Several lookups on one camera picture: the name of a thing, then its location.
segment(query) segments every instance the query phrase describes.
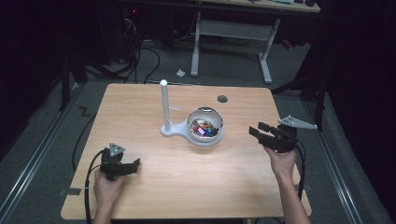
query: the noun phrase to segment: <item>round base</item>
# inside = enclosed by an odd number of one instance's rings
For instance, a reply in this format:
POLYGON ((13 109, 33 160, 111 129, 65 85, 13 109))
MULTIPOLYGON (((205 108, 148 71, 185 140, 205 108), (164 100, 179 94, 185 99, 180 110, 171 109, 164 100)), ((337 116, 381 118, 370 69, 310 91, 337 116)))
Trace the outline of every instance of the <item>round base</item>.
POLYGON ((163 125, 161 127, 161 132, 163 133, 163 135, 165 137, 172 137, 174 135, 183 136, 183 137, 187 138, 187 140, 189 140, 191 143, 195 144, 198 147, 211 147, 211 146, 215 145, 216 143, 218 143, 224 135, 224 130, 222 130, 218 135, 216 135, 216 137, 212 141, 200 142, 200 141, 194 139, 190 135, 189 131, 190 130, 187 125, 187 120, 184 120, 183 122, 178 123, 178 124, 171 124, 171 130, 169 130, 169 131, 166 131, 165 125, 163 125))

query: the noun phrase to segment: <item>metal bracket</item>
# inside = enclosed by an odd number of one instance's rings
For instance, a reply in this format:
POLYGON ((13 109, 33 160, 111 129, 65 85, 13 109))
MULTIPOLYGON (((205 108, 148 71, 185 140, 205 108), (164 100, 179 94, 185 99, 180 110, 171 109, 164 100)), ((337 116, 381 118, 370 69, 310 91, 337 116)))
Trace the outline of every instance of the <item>metal bracket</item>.
POLYGON ((294 117, 288 115, 287 117, 279 120, 280 124, 293 127, 293 128, 304 128, 304 129, 317 129, 316 124, 310 124, 300 119, 295 119, 294 117))
POLYGON ((108 148, 110 149, 110 157, 115 157, 125 151, 124 147, 120 147, 117 144, 109 143, 108 148))

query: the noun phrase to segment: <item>white desk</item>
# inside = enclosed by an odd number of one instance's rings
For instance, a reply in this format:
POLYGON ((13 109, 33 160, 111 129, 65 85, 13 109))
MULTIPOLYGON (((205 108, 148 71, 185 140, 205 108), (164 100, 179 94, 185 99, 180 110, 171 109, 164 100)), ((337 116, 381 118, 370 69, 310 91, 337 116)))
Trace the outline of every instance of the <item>white desk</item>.
MULTIPOLYGON (((255 3, 250 3, 248 0, 202 0, 201 2, 214 3, 214 4, 229 4, 237 5, 241 7, 266 7, 279 10, 292 10, 299 12, 314 12, 319 13, 320 8, 318 5, 313 7, 308 7, 304 4, 281 4, 269 0, 261 0, 255 3)), ((280 19, 276 19, 272 26, 245 24, 237 22, 227 22, 227 21, 212 21, 212 20, 202 20, 201 13, 197 13, 196 29, 195 29, 195 45, 192 54, 191 62, 191 76, 197 77, 199 70, 199 42, 201 35, 217 35, 225 37, 235 37, 244 39, 254 39, 266 41, 266 45, 259 54, 259 63, 262 67, 262 75, 264 77, 264 82, 266 84, 271 84, 272 79, 270 71, 268 69, 267 57, 270 52, 271 46, 274 42, 277 27, 280 23, 280 19)))

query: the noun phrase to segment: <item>desk leg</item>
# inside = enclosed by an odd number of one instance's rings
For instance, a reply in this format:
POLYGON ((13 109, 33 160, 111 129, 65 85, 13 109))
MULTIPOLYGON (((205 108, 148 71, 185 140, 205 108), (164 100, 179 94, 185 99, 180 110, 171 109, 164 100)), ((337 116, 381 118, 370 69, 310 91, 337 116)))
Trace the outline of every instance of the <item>desk leg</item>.
POLYGON ((275 20, 274 25, 271 29, 270 35, 268 37, 267 46, 264 49, 264 53, 259 54, 260 66, 262 67, 262 75, 264 76, 264 82, 266 84, 272 83, 270 71, 268 70, 267 56, 268 56, 268 53, 270 52, 271 46, 274 42, 274 38, 275 38, 277 27, 279 26, 279 23, 280 23, 280 19, 275 20))
POLYGON ((192 53, 191 62, 191 76, 198 77, 198 65, 199 65, 199 37, 201 32, 201 12, 197 12, 197 22, 195 25, 195 45, 194 52, 192 53))

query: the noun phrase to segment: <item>small hole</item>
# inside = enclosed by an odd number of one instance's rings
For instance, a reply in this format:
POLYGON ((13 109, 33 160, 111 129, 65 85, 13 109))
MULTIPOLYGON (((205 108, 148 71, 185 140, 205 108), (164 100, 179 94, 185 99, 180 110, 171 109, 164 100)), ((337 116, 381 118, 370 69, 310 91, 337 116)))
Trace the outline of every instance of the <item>small hole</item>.
POLYGON ((228 101, 228 98, 225 95, 220 95, 220 96, 218 96, 218 101, 220 103, 226 103, 228 101))

